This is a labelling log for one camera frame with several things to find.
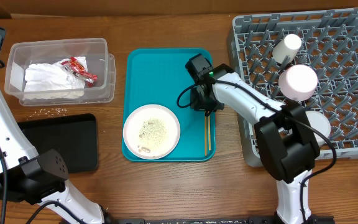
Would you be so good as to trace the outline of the wooden chopstick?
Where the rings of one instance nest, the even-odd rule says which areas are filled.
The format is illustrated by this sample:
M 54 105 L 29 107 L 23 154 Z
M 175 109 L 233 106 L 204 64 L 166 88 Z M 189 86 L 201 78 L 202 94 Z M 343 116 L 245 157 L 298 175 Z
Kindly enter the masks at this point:
M 210 120 L 210 116 L 206 118 L 207 118 L 207 128 L 208 128 L 208 151 L 210 151 L 211 150 L 211 120 Z
M 204 116 L 204 155 L 208 155 L 208 119 Z

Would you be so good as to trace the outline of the large white plate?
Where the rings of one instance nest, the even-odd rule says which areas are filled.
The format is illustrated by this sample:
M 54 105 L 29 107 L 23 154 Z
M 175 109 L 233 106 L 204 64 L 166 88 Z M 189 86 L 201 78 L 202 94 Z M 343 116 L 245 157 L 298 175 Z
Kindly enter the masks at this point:
M 128 150 L 145 160 L 169 155 L 180 140 L 176 115 L 162 105 L 149 104 L 135 109 L 125 120 L 123 140 Z

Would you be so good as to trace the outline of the white napkin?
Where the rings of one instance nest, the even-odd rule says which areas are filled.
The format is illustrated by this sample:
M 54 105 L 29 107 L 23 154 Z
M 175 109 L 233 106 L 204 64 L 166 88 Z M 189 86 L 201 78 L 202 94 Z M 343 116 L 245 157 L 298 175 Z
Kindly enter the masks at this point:
M 66 73 L 55 64 L 31 64 L 25 70 L 24 99 L 76 99 L 83 96 L 84 91 L 65 86 Z
M 56 62 L 55 65 L 60 67 L 67 75 L 65 86 L 67 88 L 71 89 L 83 89 L 85 87 L 86 81 L 82 78 L 80 78 L 79 75 L 77 75 L 72 69 L 68 68 L 66 64 L 71 61 L 76 61 L 78 64 L 80 64 L 84 70 L 88 71 L 88 66 L 86 63 L 86 57 L 72 57 L 72 58 L 66 58 L 59 62 Z

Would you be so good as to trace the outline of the red snack wrapper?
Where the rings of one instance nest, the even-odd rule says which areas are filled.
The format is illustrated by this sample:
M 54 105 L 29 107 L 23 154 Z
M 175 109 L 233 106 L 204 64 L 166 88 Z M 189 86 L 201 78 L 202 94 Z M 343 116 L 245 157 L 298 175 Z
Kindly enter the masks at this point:
M 74 75 L 75 77 L 87 82 L 89 85 L 93 85 L 98 79 L 97 75 L 89 73 L 87 69 L 74 57 L 64 60 L 61 63 L 62 69 L 66 72 Z

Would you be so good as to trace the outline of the pink plastic bowl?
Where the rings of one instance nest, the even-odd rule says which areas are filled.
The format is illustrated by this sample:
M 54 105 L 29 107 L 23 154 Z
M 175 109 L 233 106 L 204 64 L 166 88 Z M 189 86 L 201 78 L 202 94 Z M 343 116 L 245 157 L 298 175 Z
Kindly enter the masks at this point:
M 291 100 L 305 101 L 312 97 L 318 84 L 316 72 L 306 65 L 294 65 L 280 74 L 278 86 Z

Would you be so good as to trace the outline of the pale green cup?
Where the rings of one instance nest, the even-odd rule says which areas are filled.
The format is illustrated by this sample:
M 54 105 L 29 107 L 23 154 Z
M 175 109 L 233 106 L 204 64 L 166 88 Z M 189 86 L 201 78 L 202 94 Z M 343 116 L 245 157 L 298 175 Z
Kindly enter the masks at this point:
M 302 45 L 301 38 L 295 34 L 286 35 L 274 48 L 272 56 L 279 64 L 285 62 L 288 56 L 287 63 L 290 63 L 295 58 Z

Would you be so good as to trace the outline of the grey small saucer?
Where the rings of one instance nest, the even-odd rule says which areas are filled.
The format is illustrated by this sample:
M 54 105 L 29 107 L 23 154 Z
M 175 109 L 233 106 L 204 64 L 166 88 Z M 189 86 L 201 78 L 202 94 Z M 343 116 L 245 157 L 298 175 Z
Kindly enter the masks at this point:
M 307 111 L 306 116 L 312 128 L 319 131 L 326 138 L 329 137 L 329 135 L 331 134 L 331 125 L 324 114 L 317 111 Z

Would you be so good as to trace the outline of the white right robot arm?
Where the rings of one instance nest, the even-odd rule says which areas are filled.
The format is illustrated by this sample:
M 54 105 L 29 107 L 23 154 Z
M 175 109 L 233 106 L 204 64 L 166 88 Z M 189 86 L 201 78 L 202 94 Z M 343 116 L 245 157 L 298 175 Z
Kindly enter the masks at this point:
M 336 149 L 327 135 L 313 128 L 303 106 L 269 98 L 225 63 L 217 67 L 202 54 L 185 68 L 194 83 L 188 107 L 212 112 L 230 106 L 255 130 L 264 169 L 277 181 L 278 206 L 272 216 L 249 218 L 249 223 L 334 223 L 333 217 L 313 215 L 308 206 L 309 180 L 332 168 Z

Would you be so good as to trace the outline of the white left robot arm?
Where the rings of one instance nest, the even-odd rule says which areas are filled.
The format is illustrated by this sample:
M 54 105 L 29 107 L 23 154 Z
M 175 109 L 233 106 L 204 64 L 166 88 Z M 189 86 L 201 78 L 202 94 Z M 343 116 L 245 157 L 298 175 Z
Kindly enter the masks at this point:
M 17 125 L 0 89 L 0 222 L 7 202 L 39 205 L 31 223 L 49 208 L 68 223 L 113 223 L 99 204 L 88 200 L 69 180 L 68 168 L 54 149 L 39 154 Z

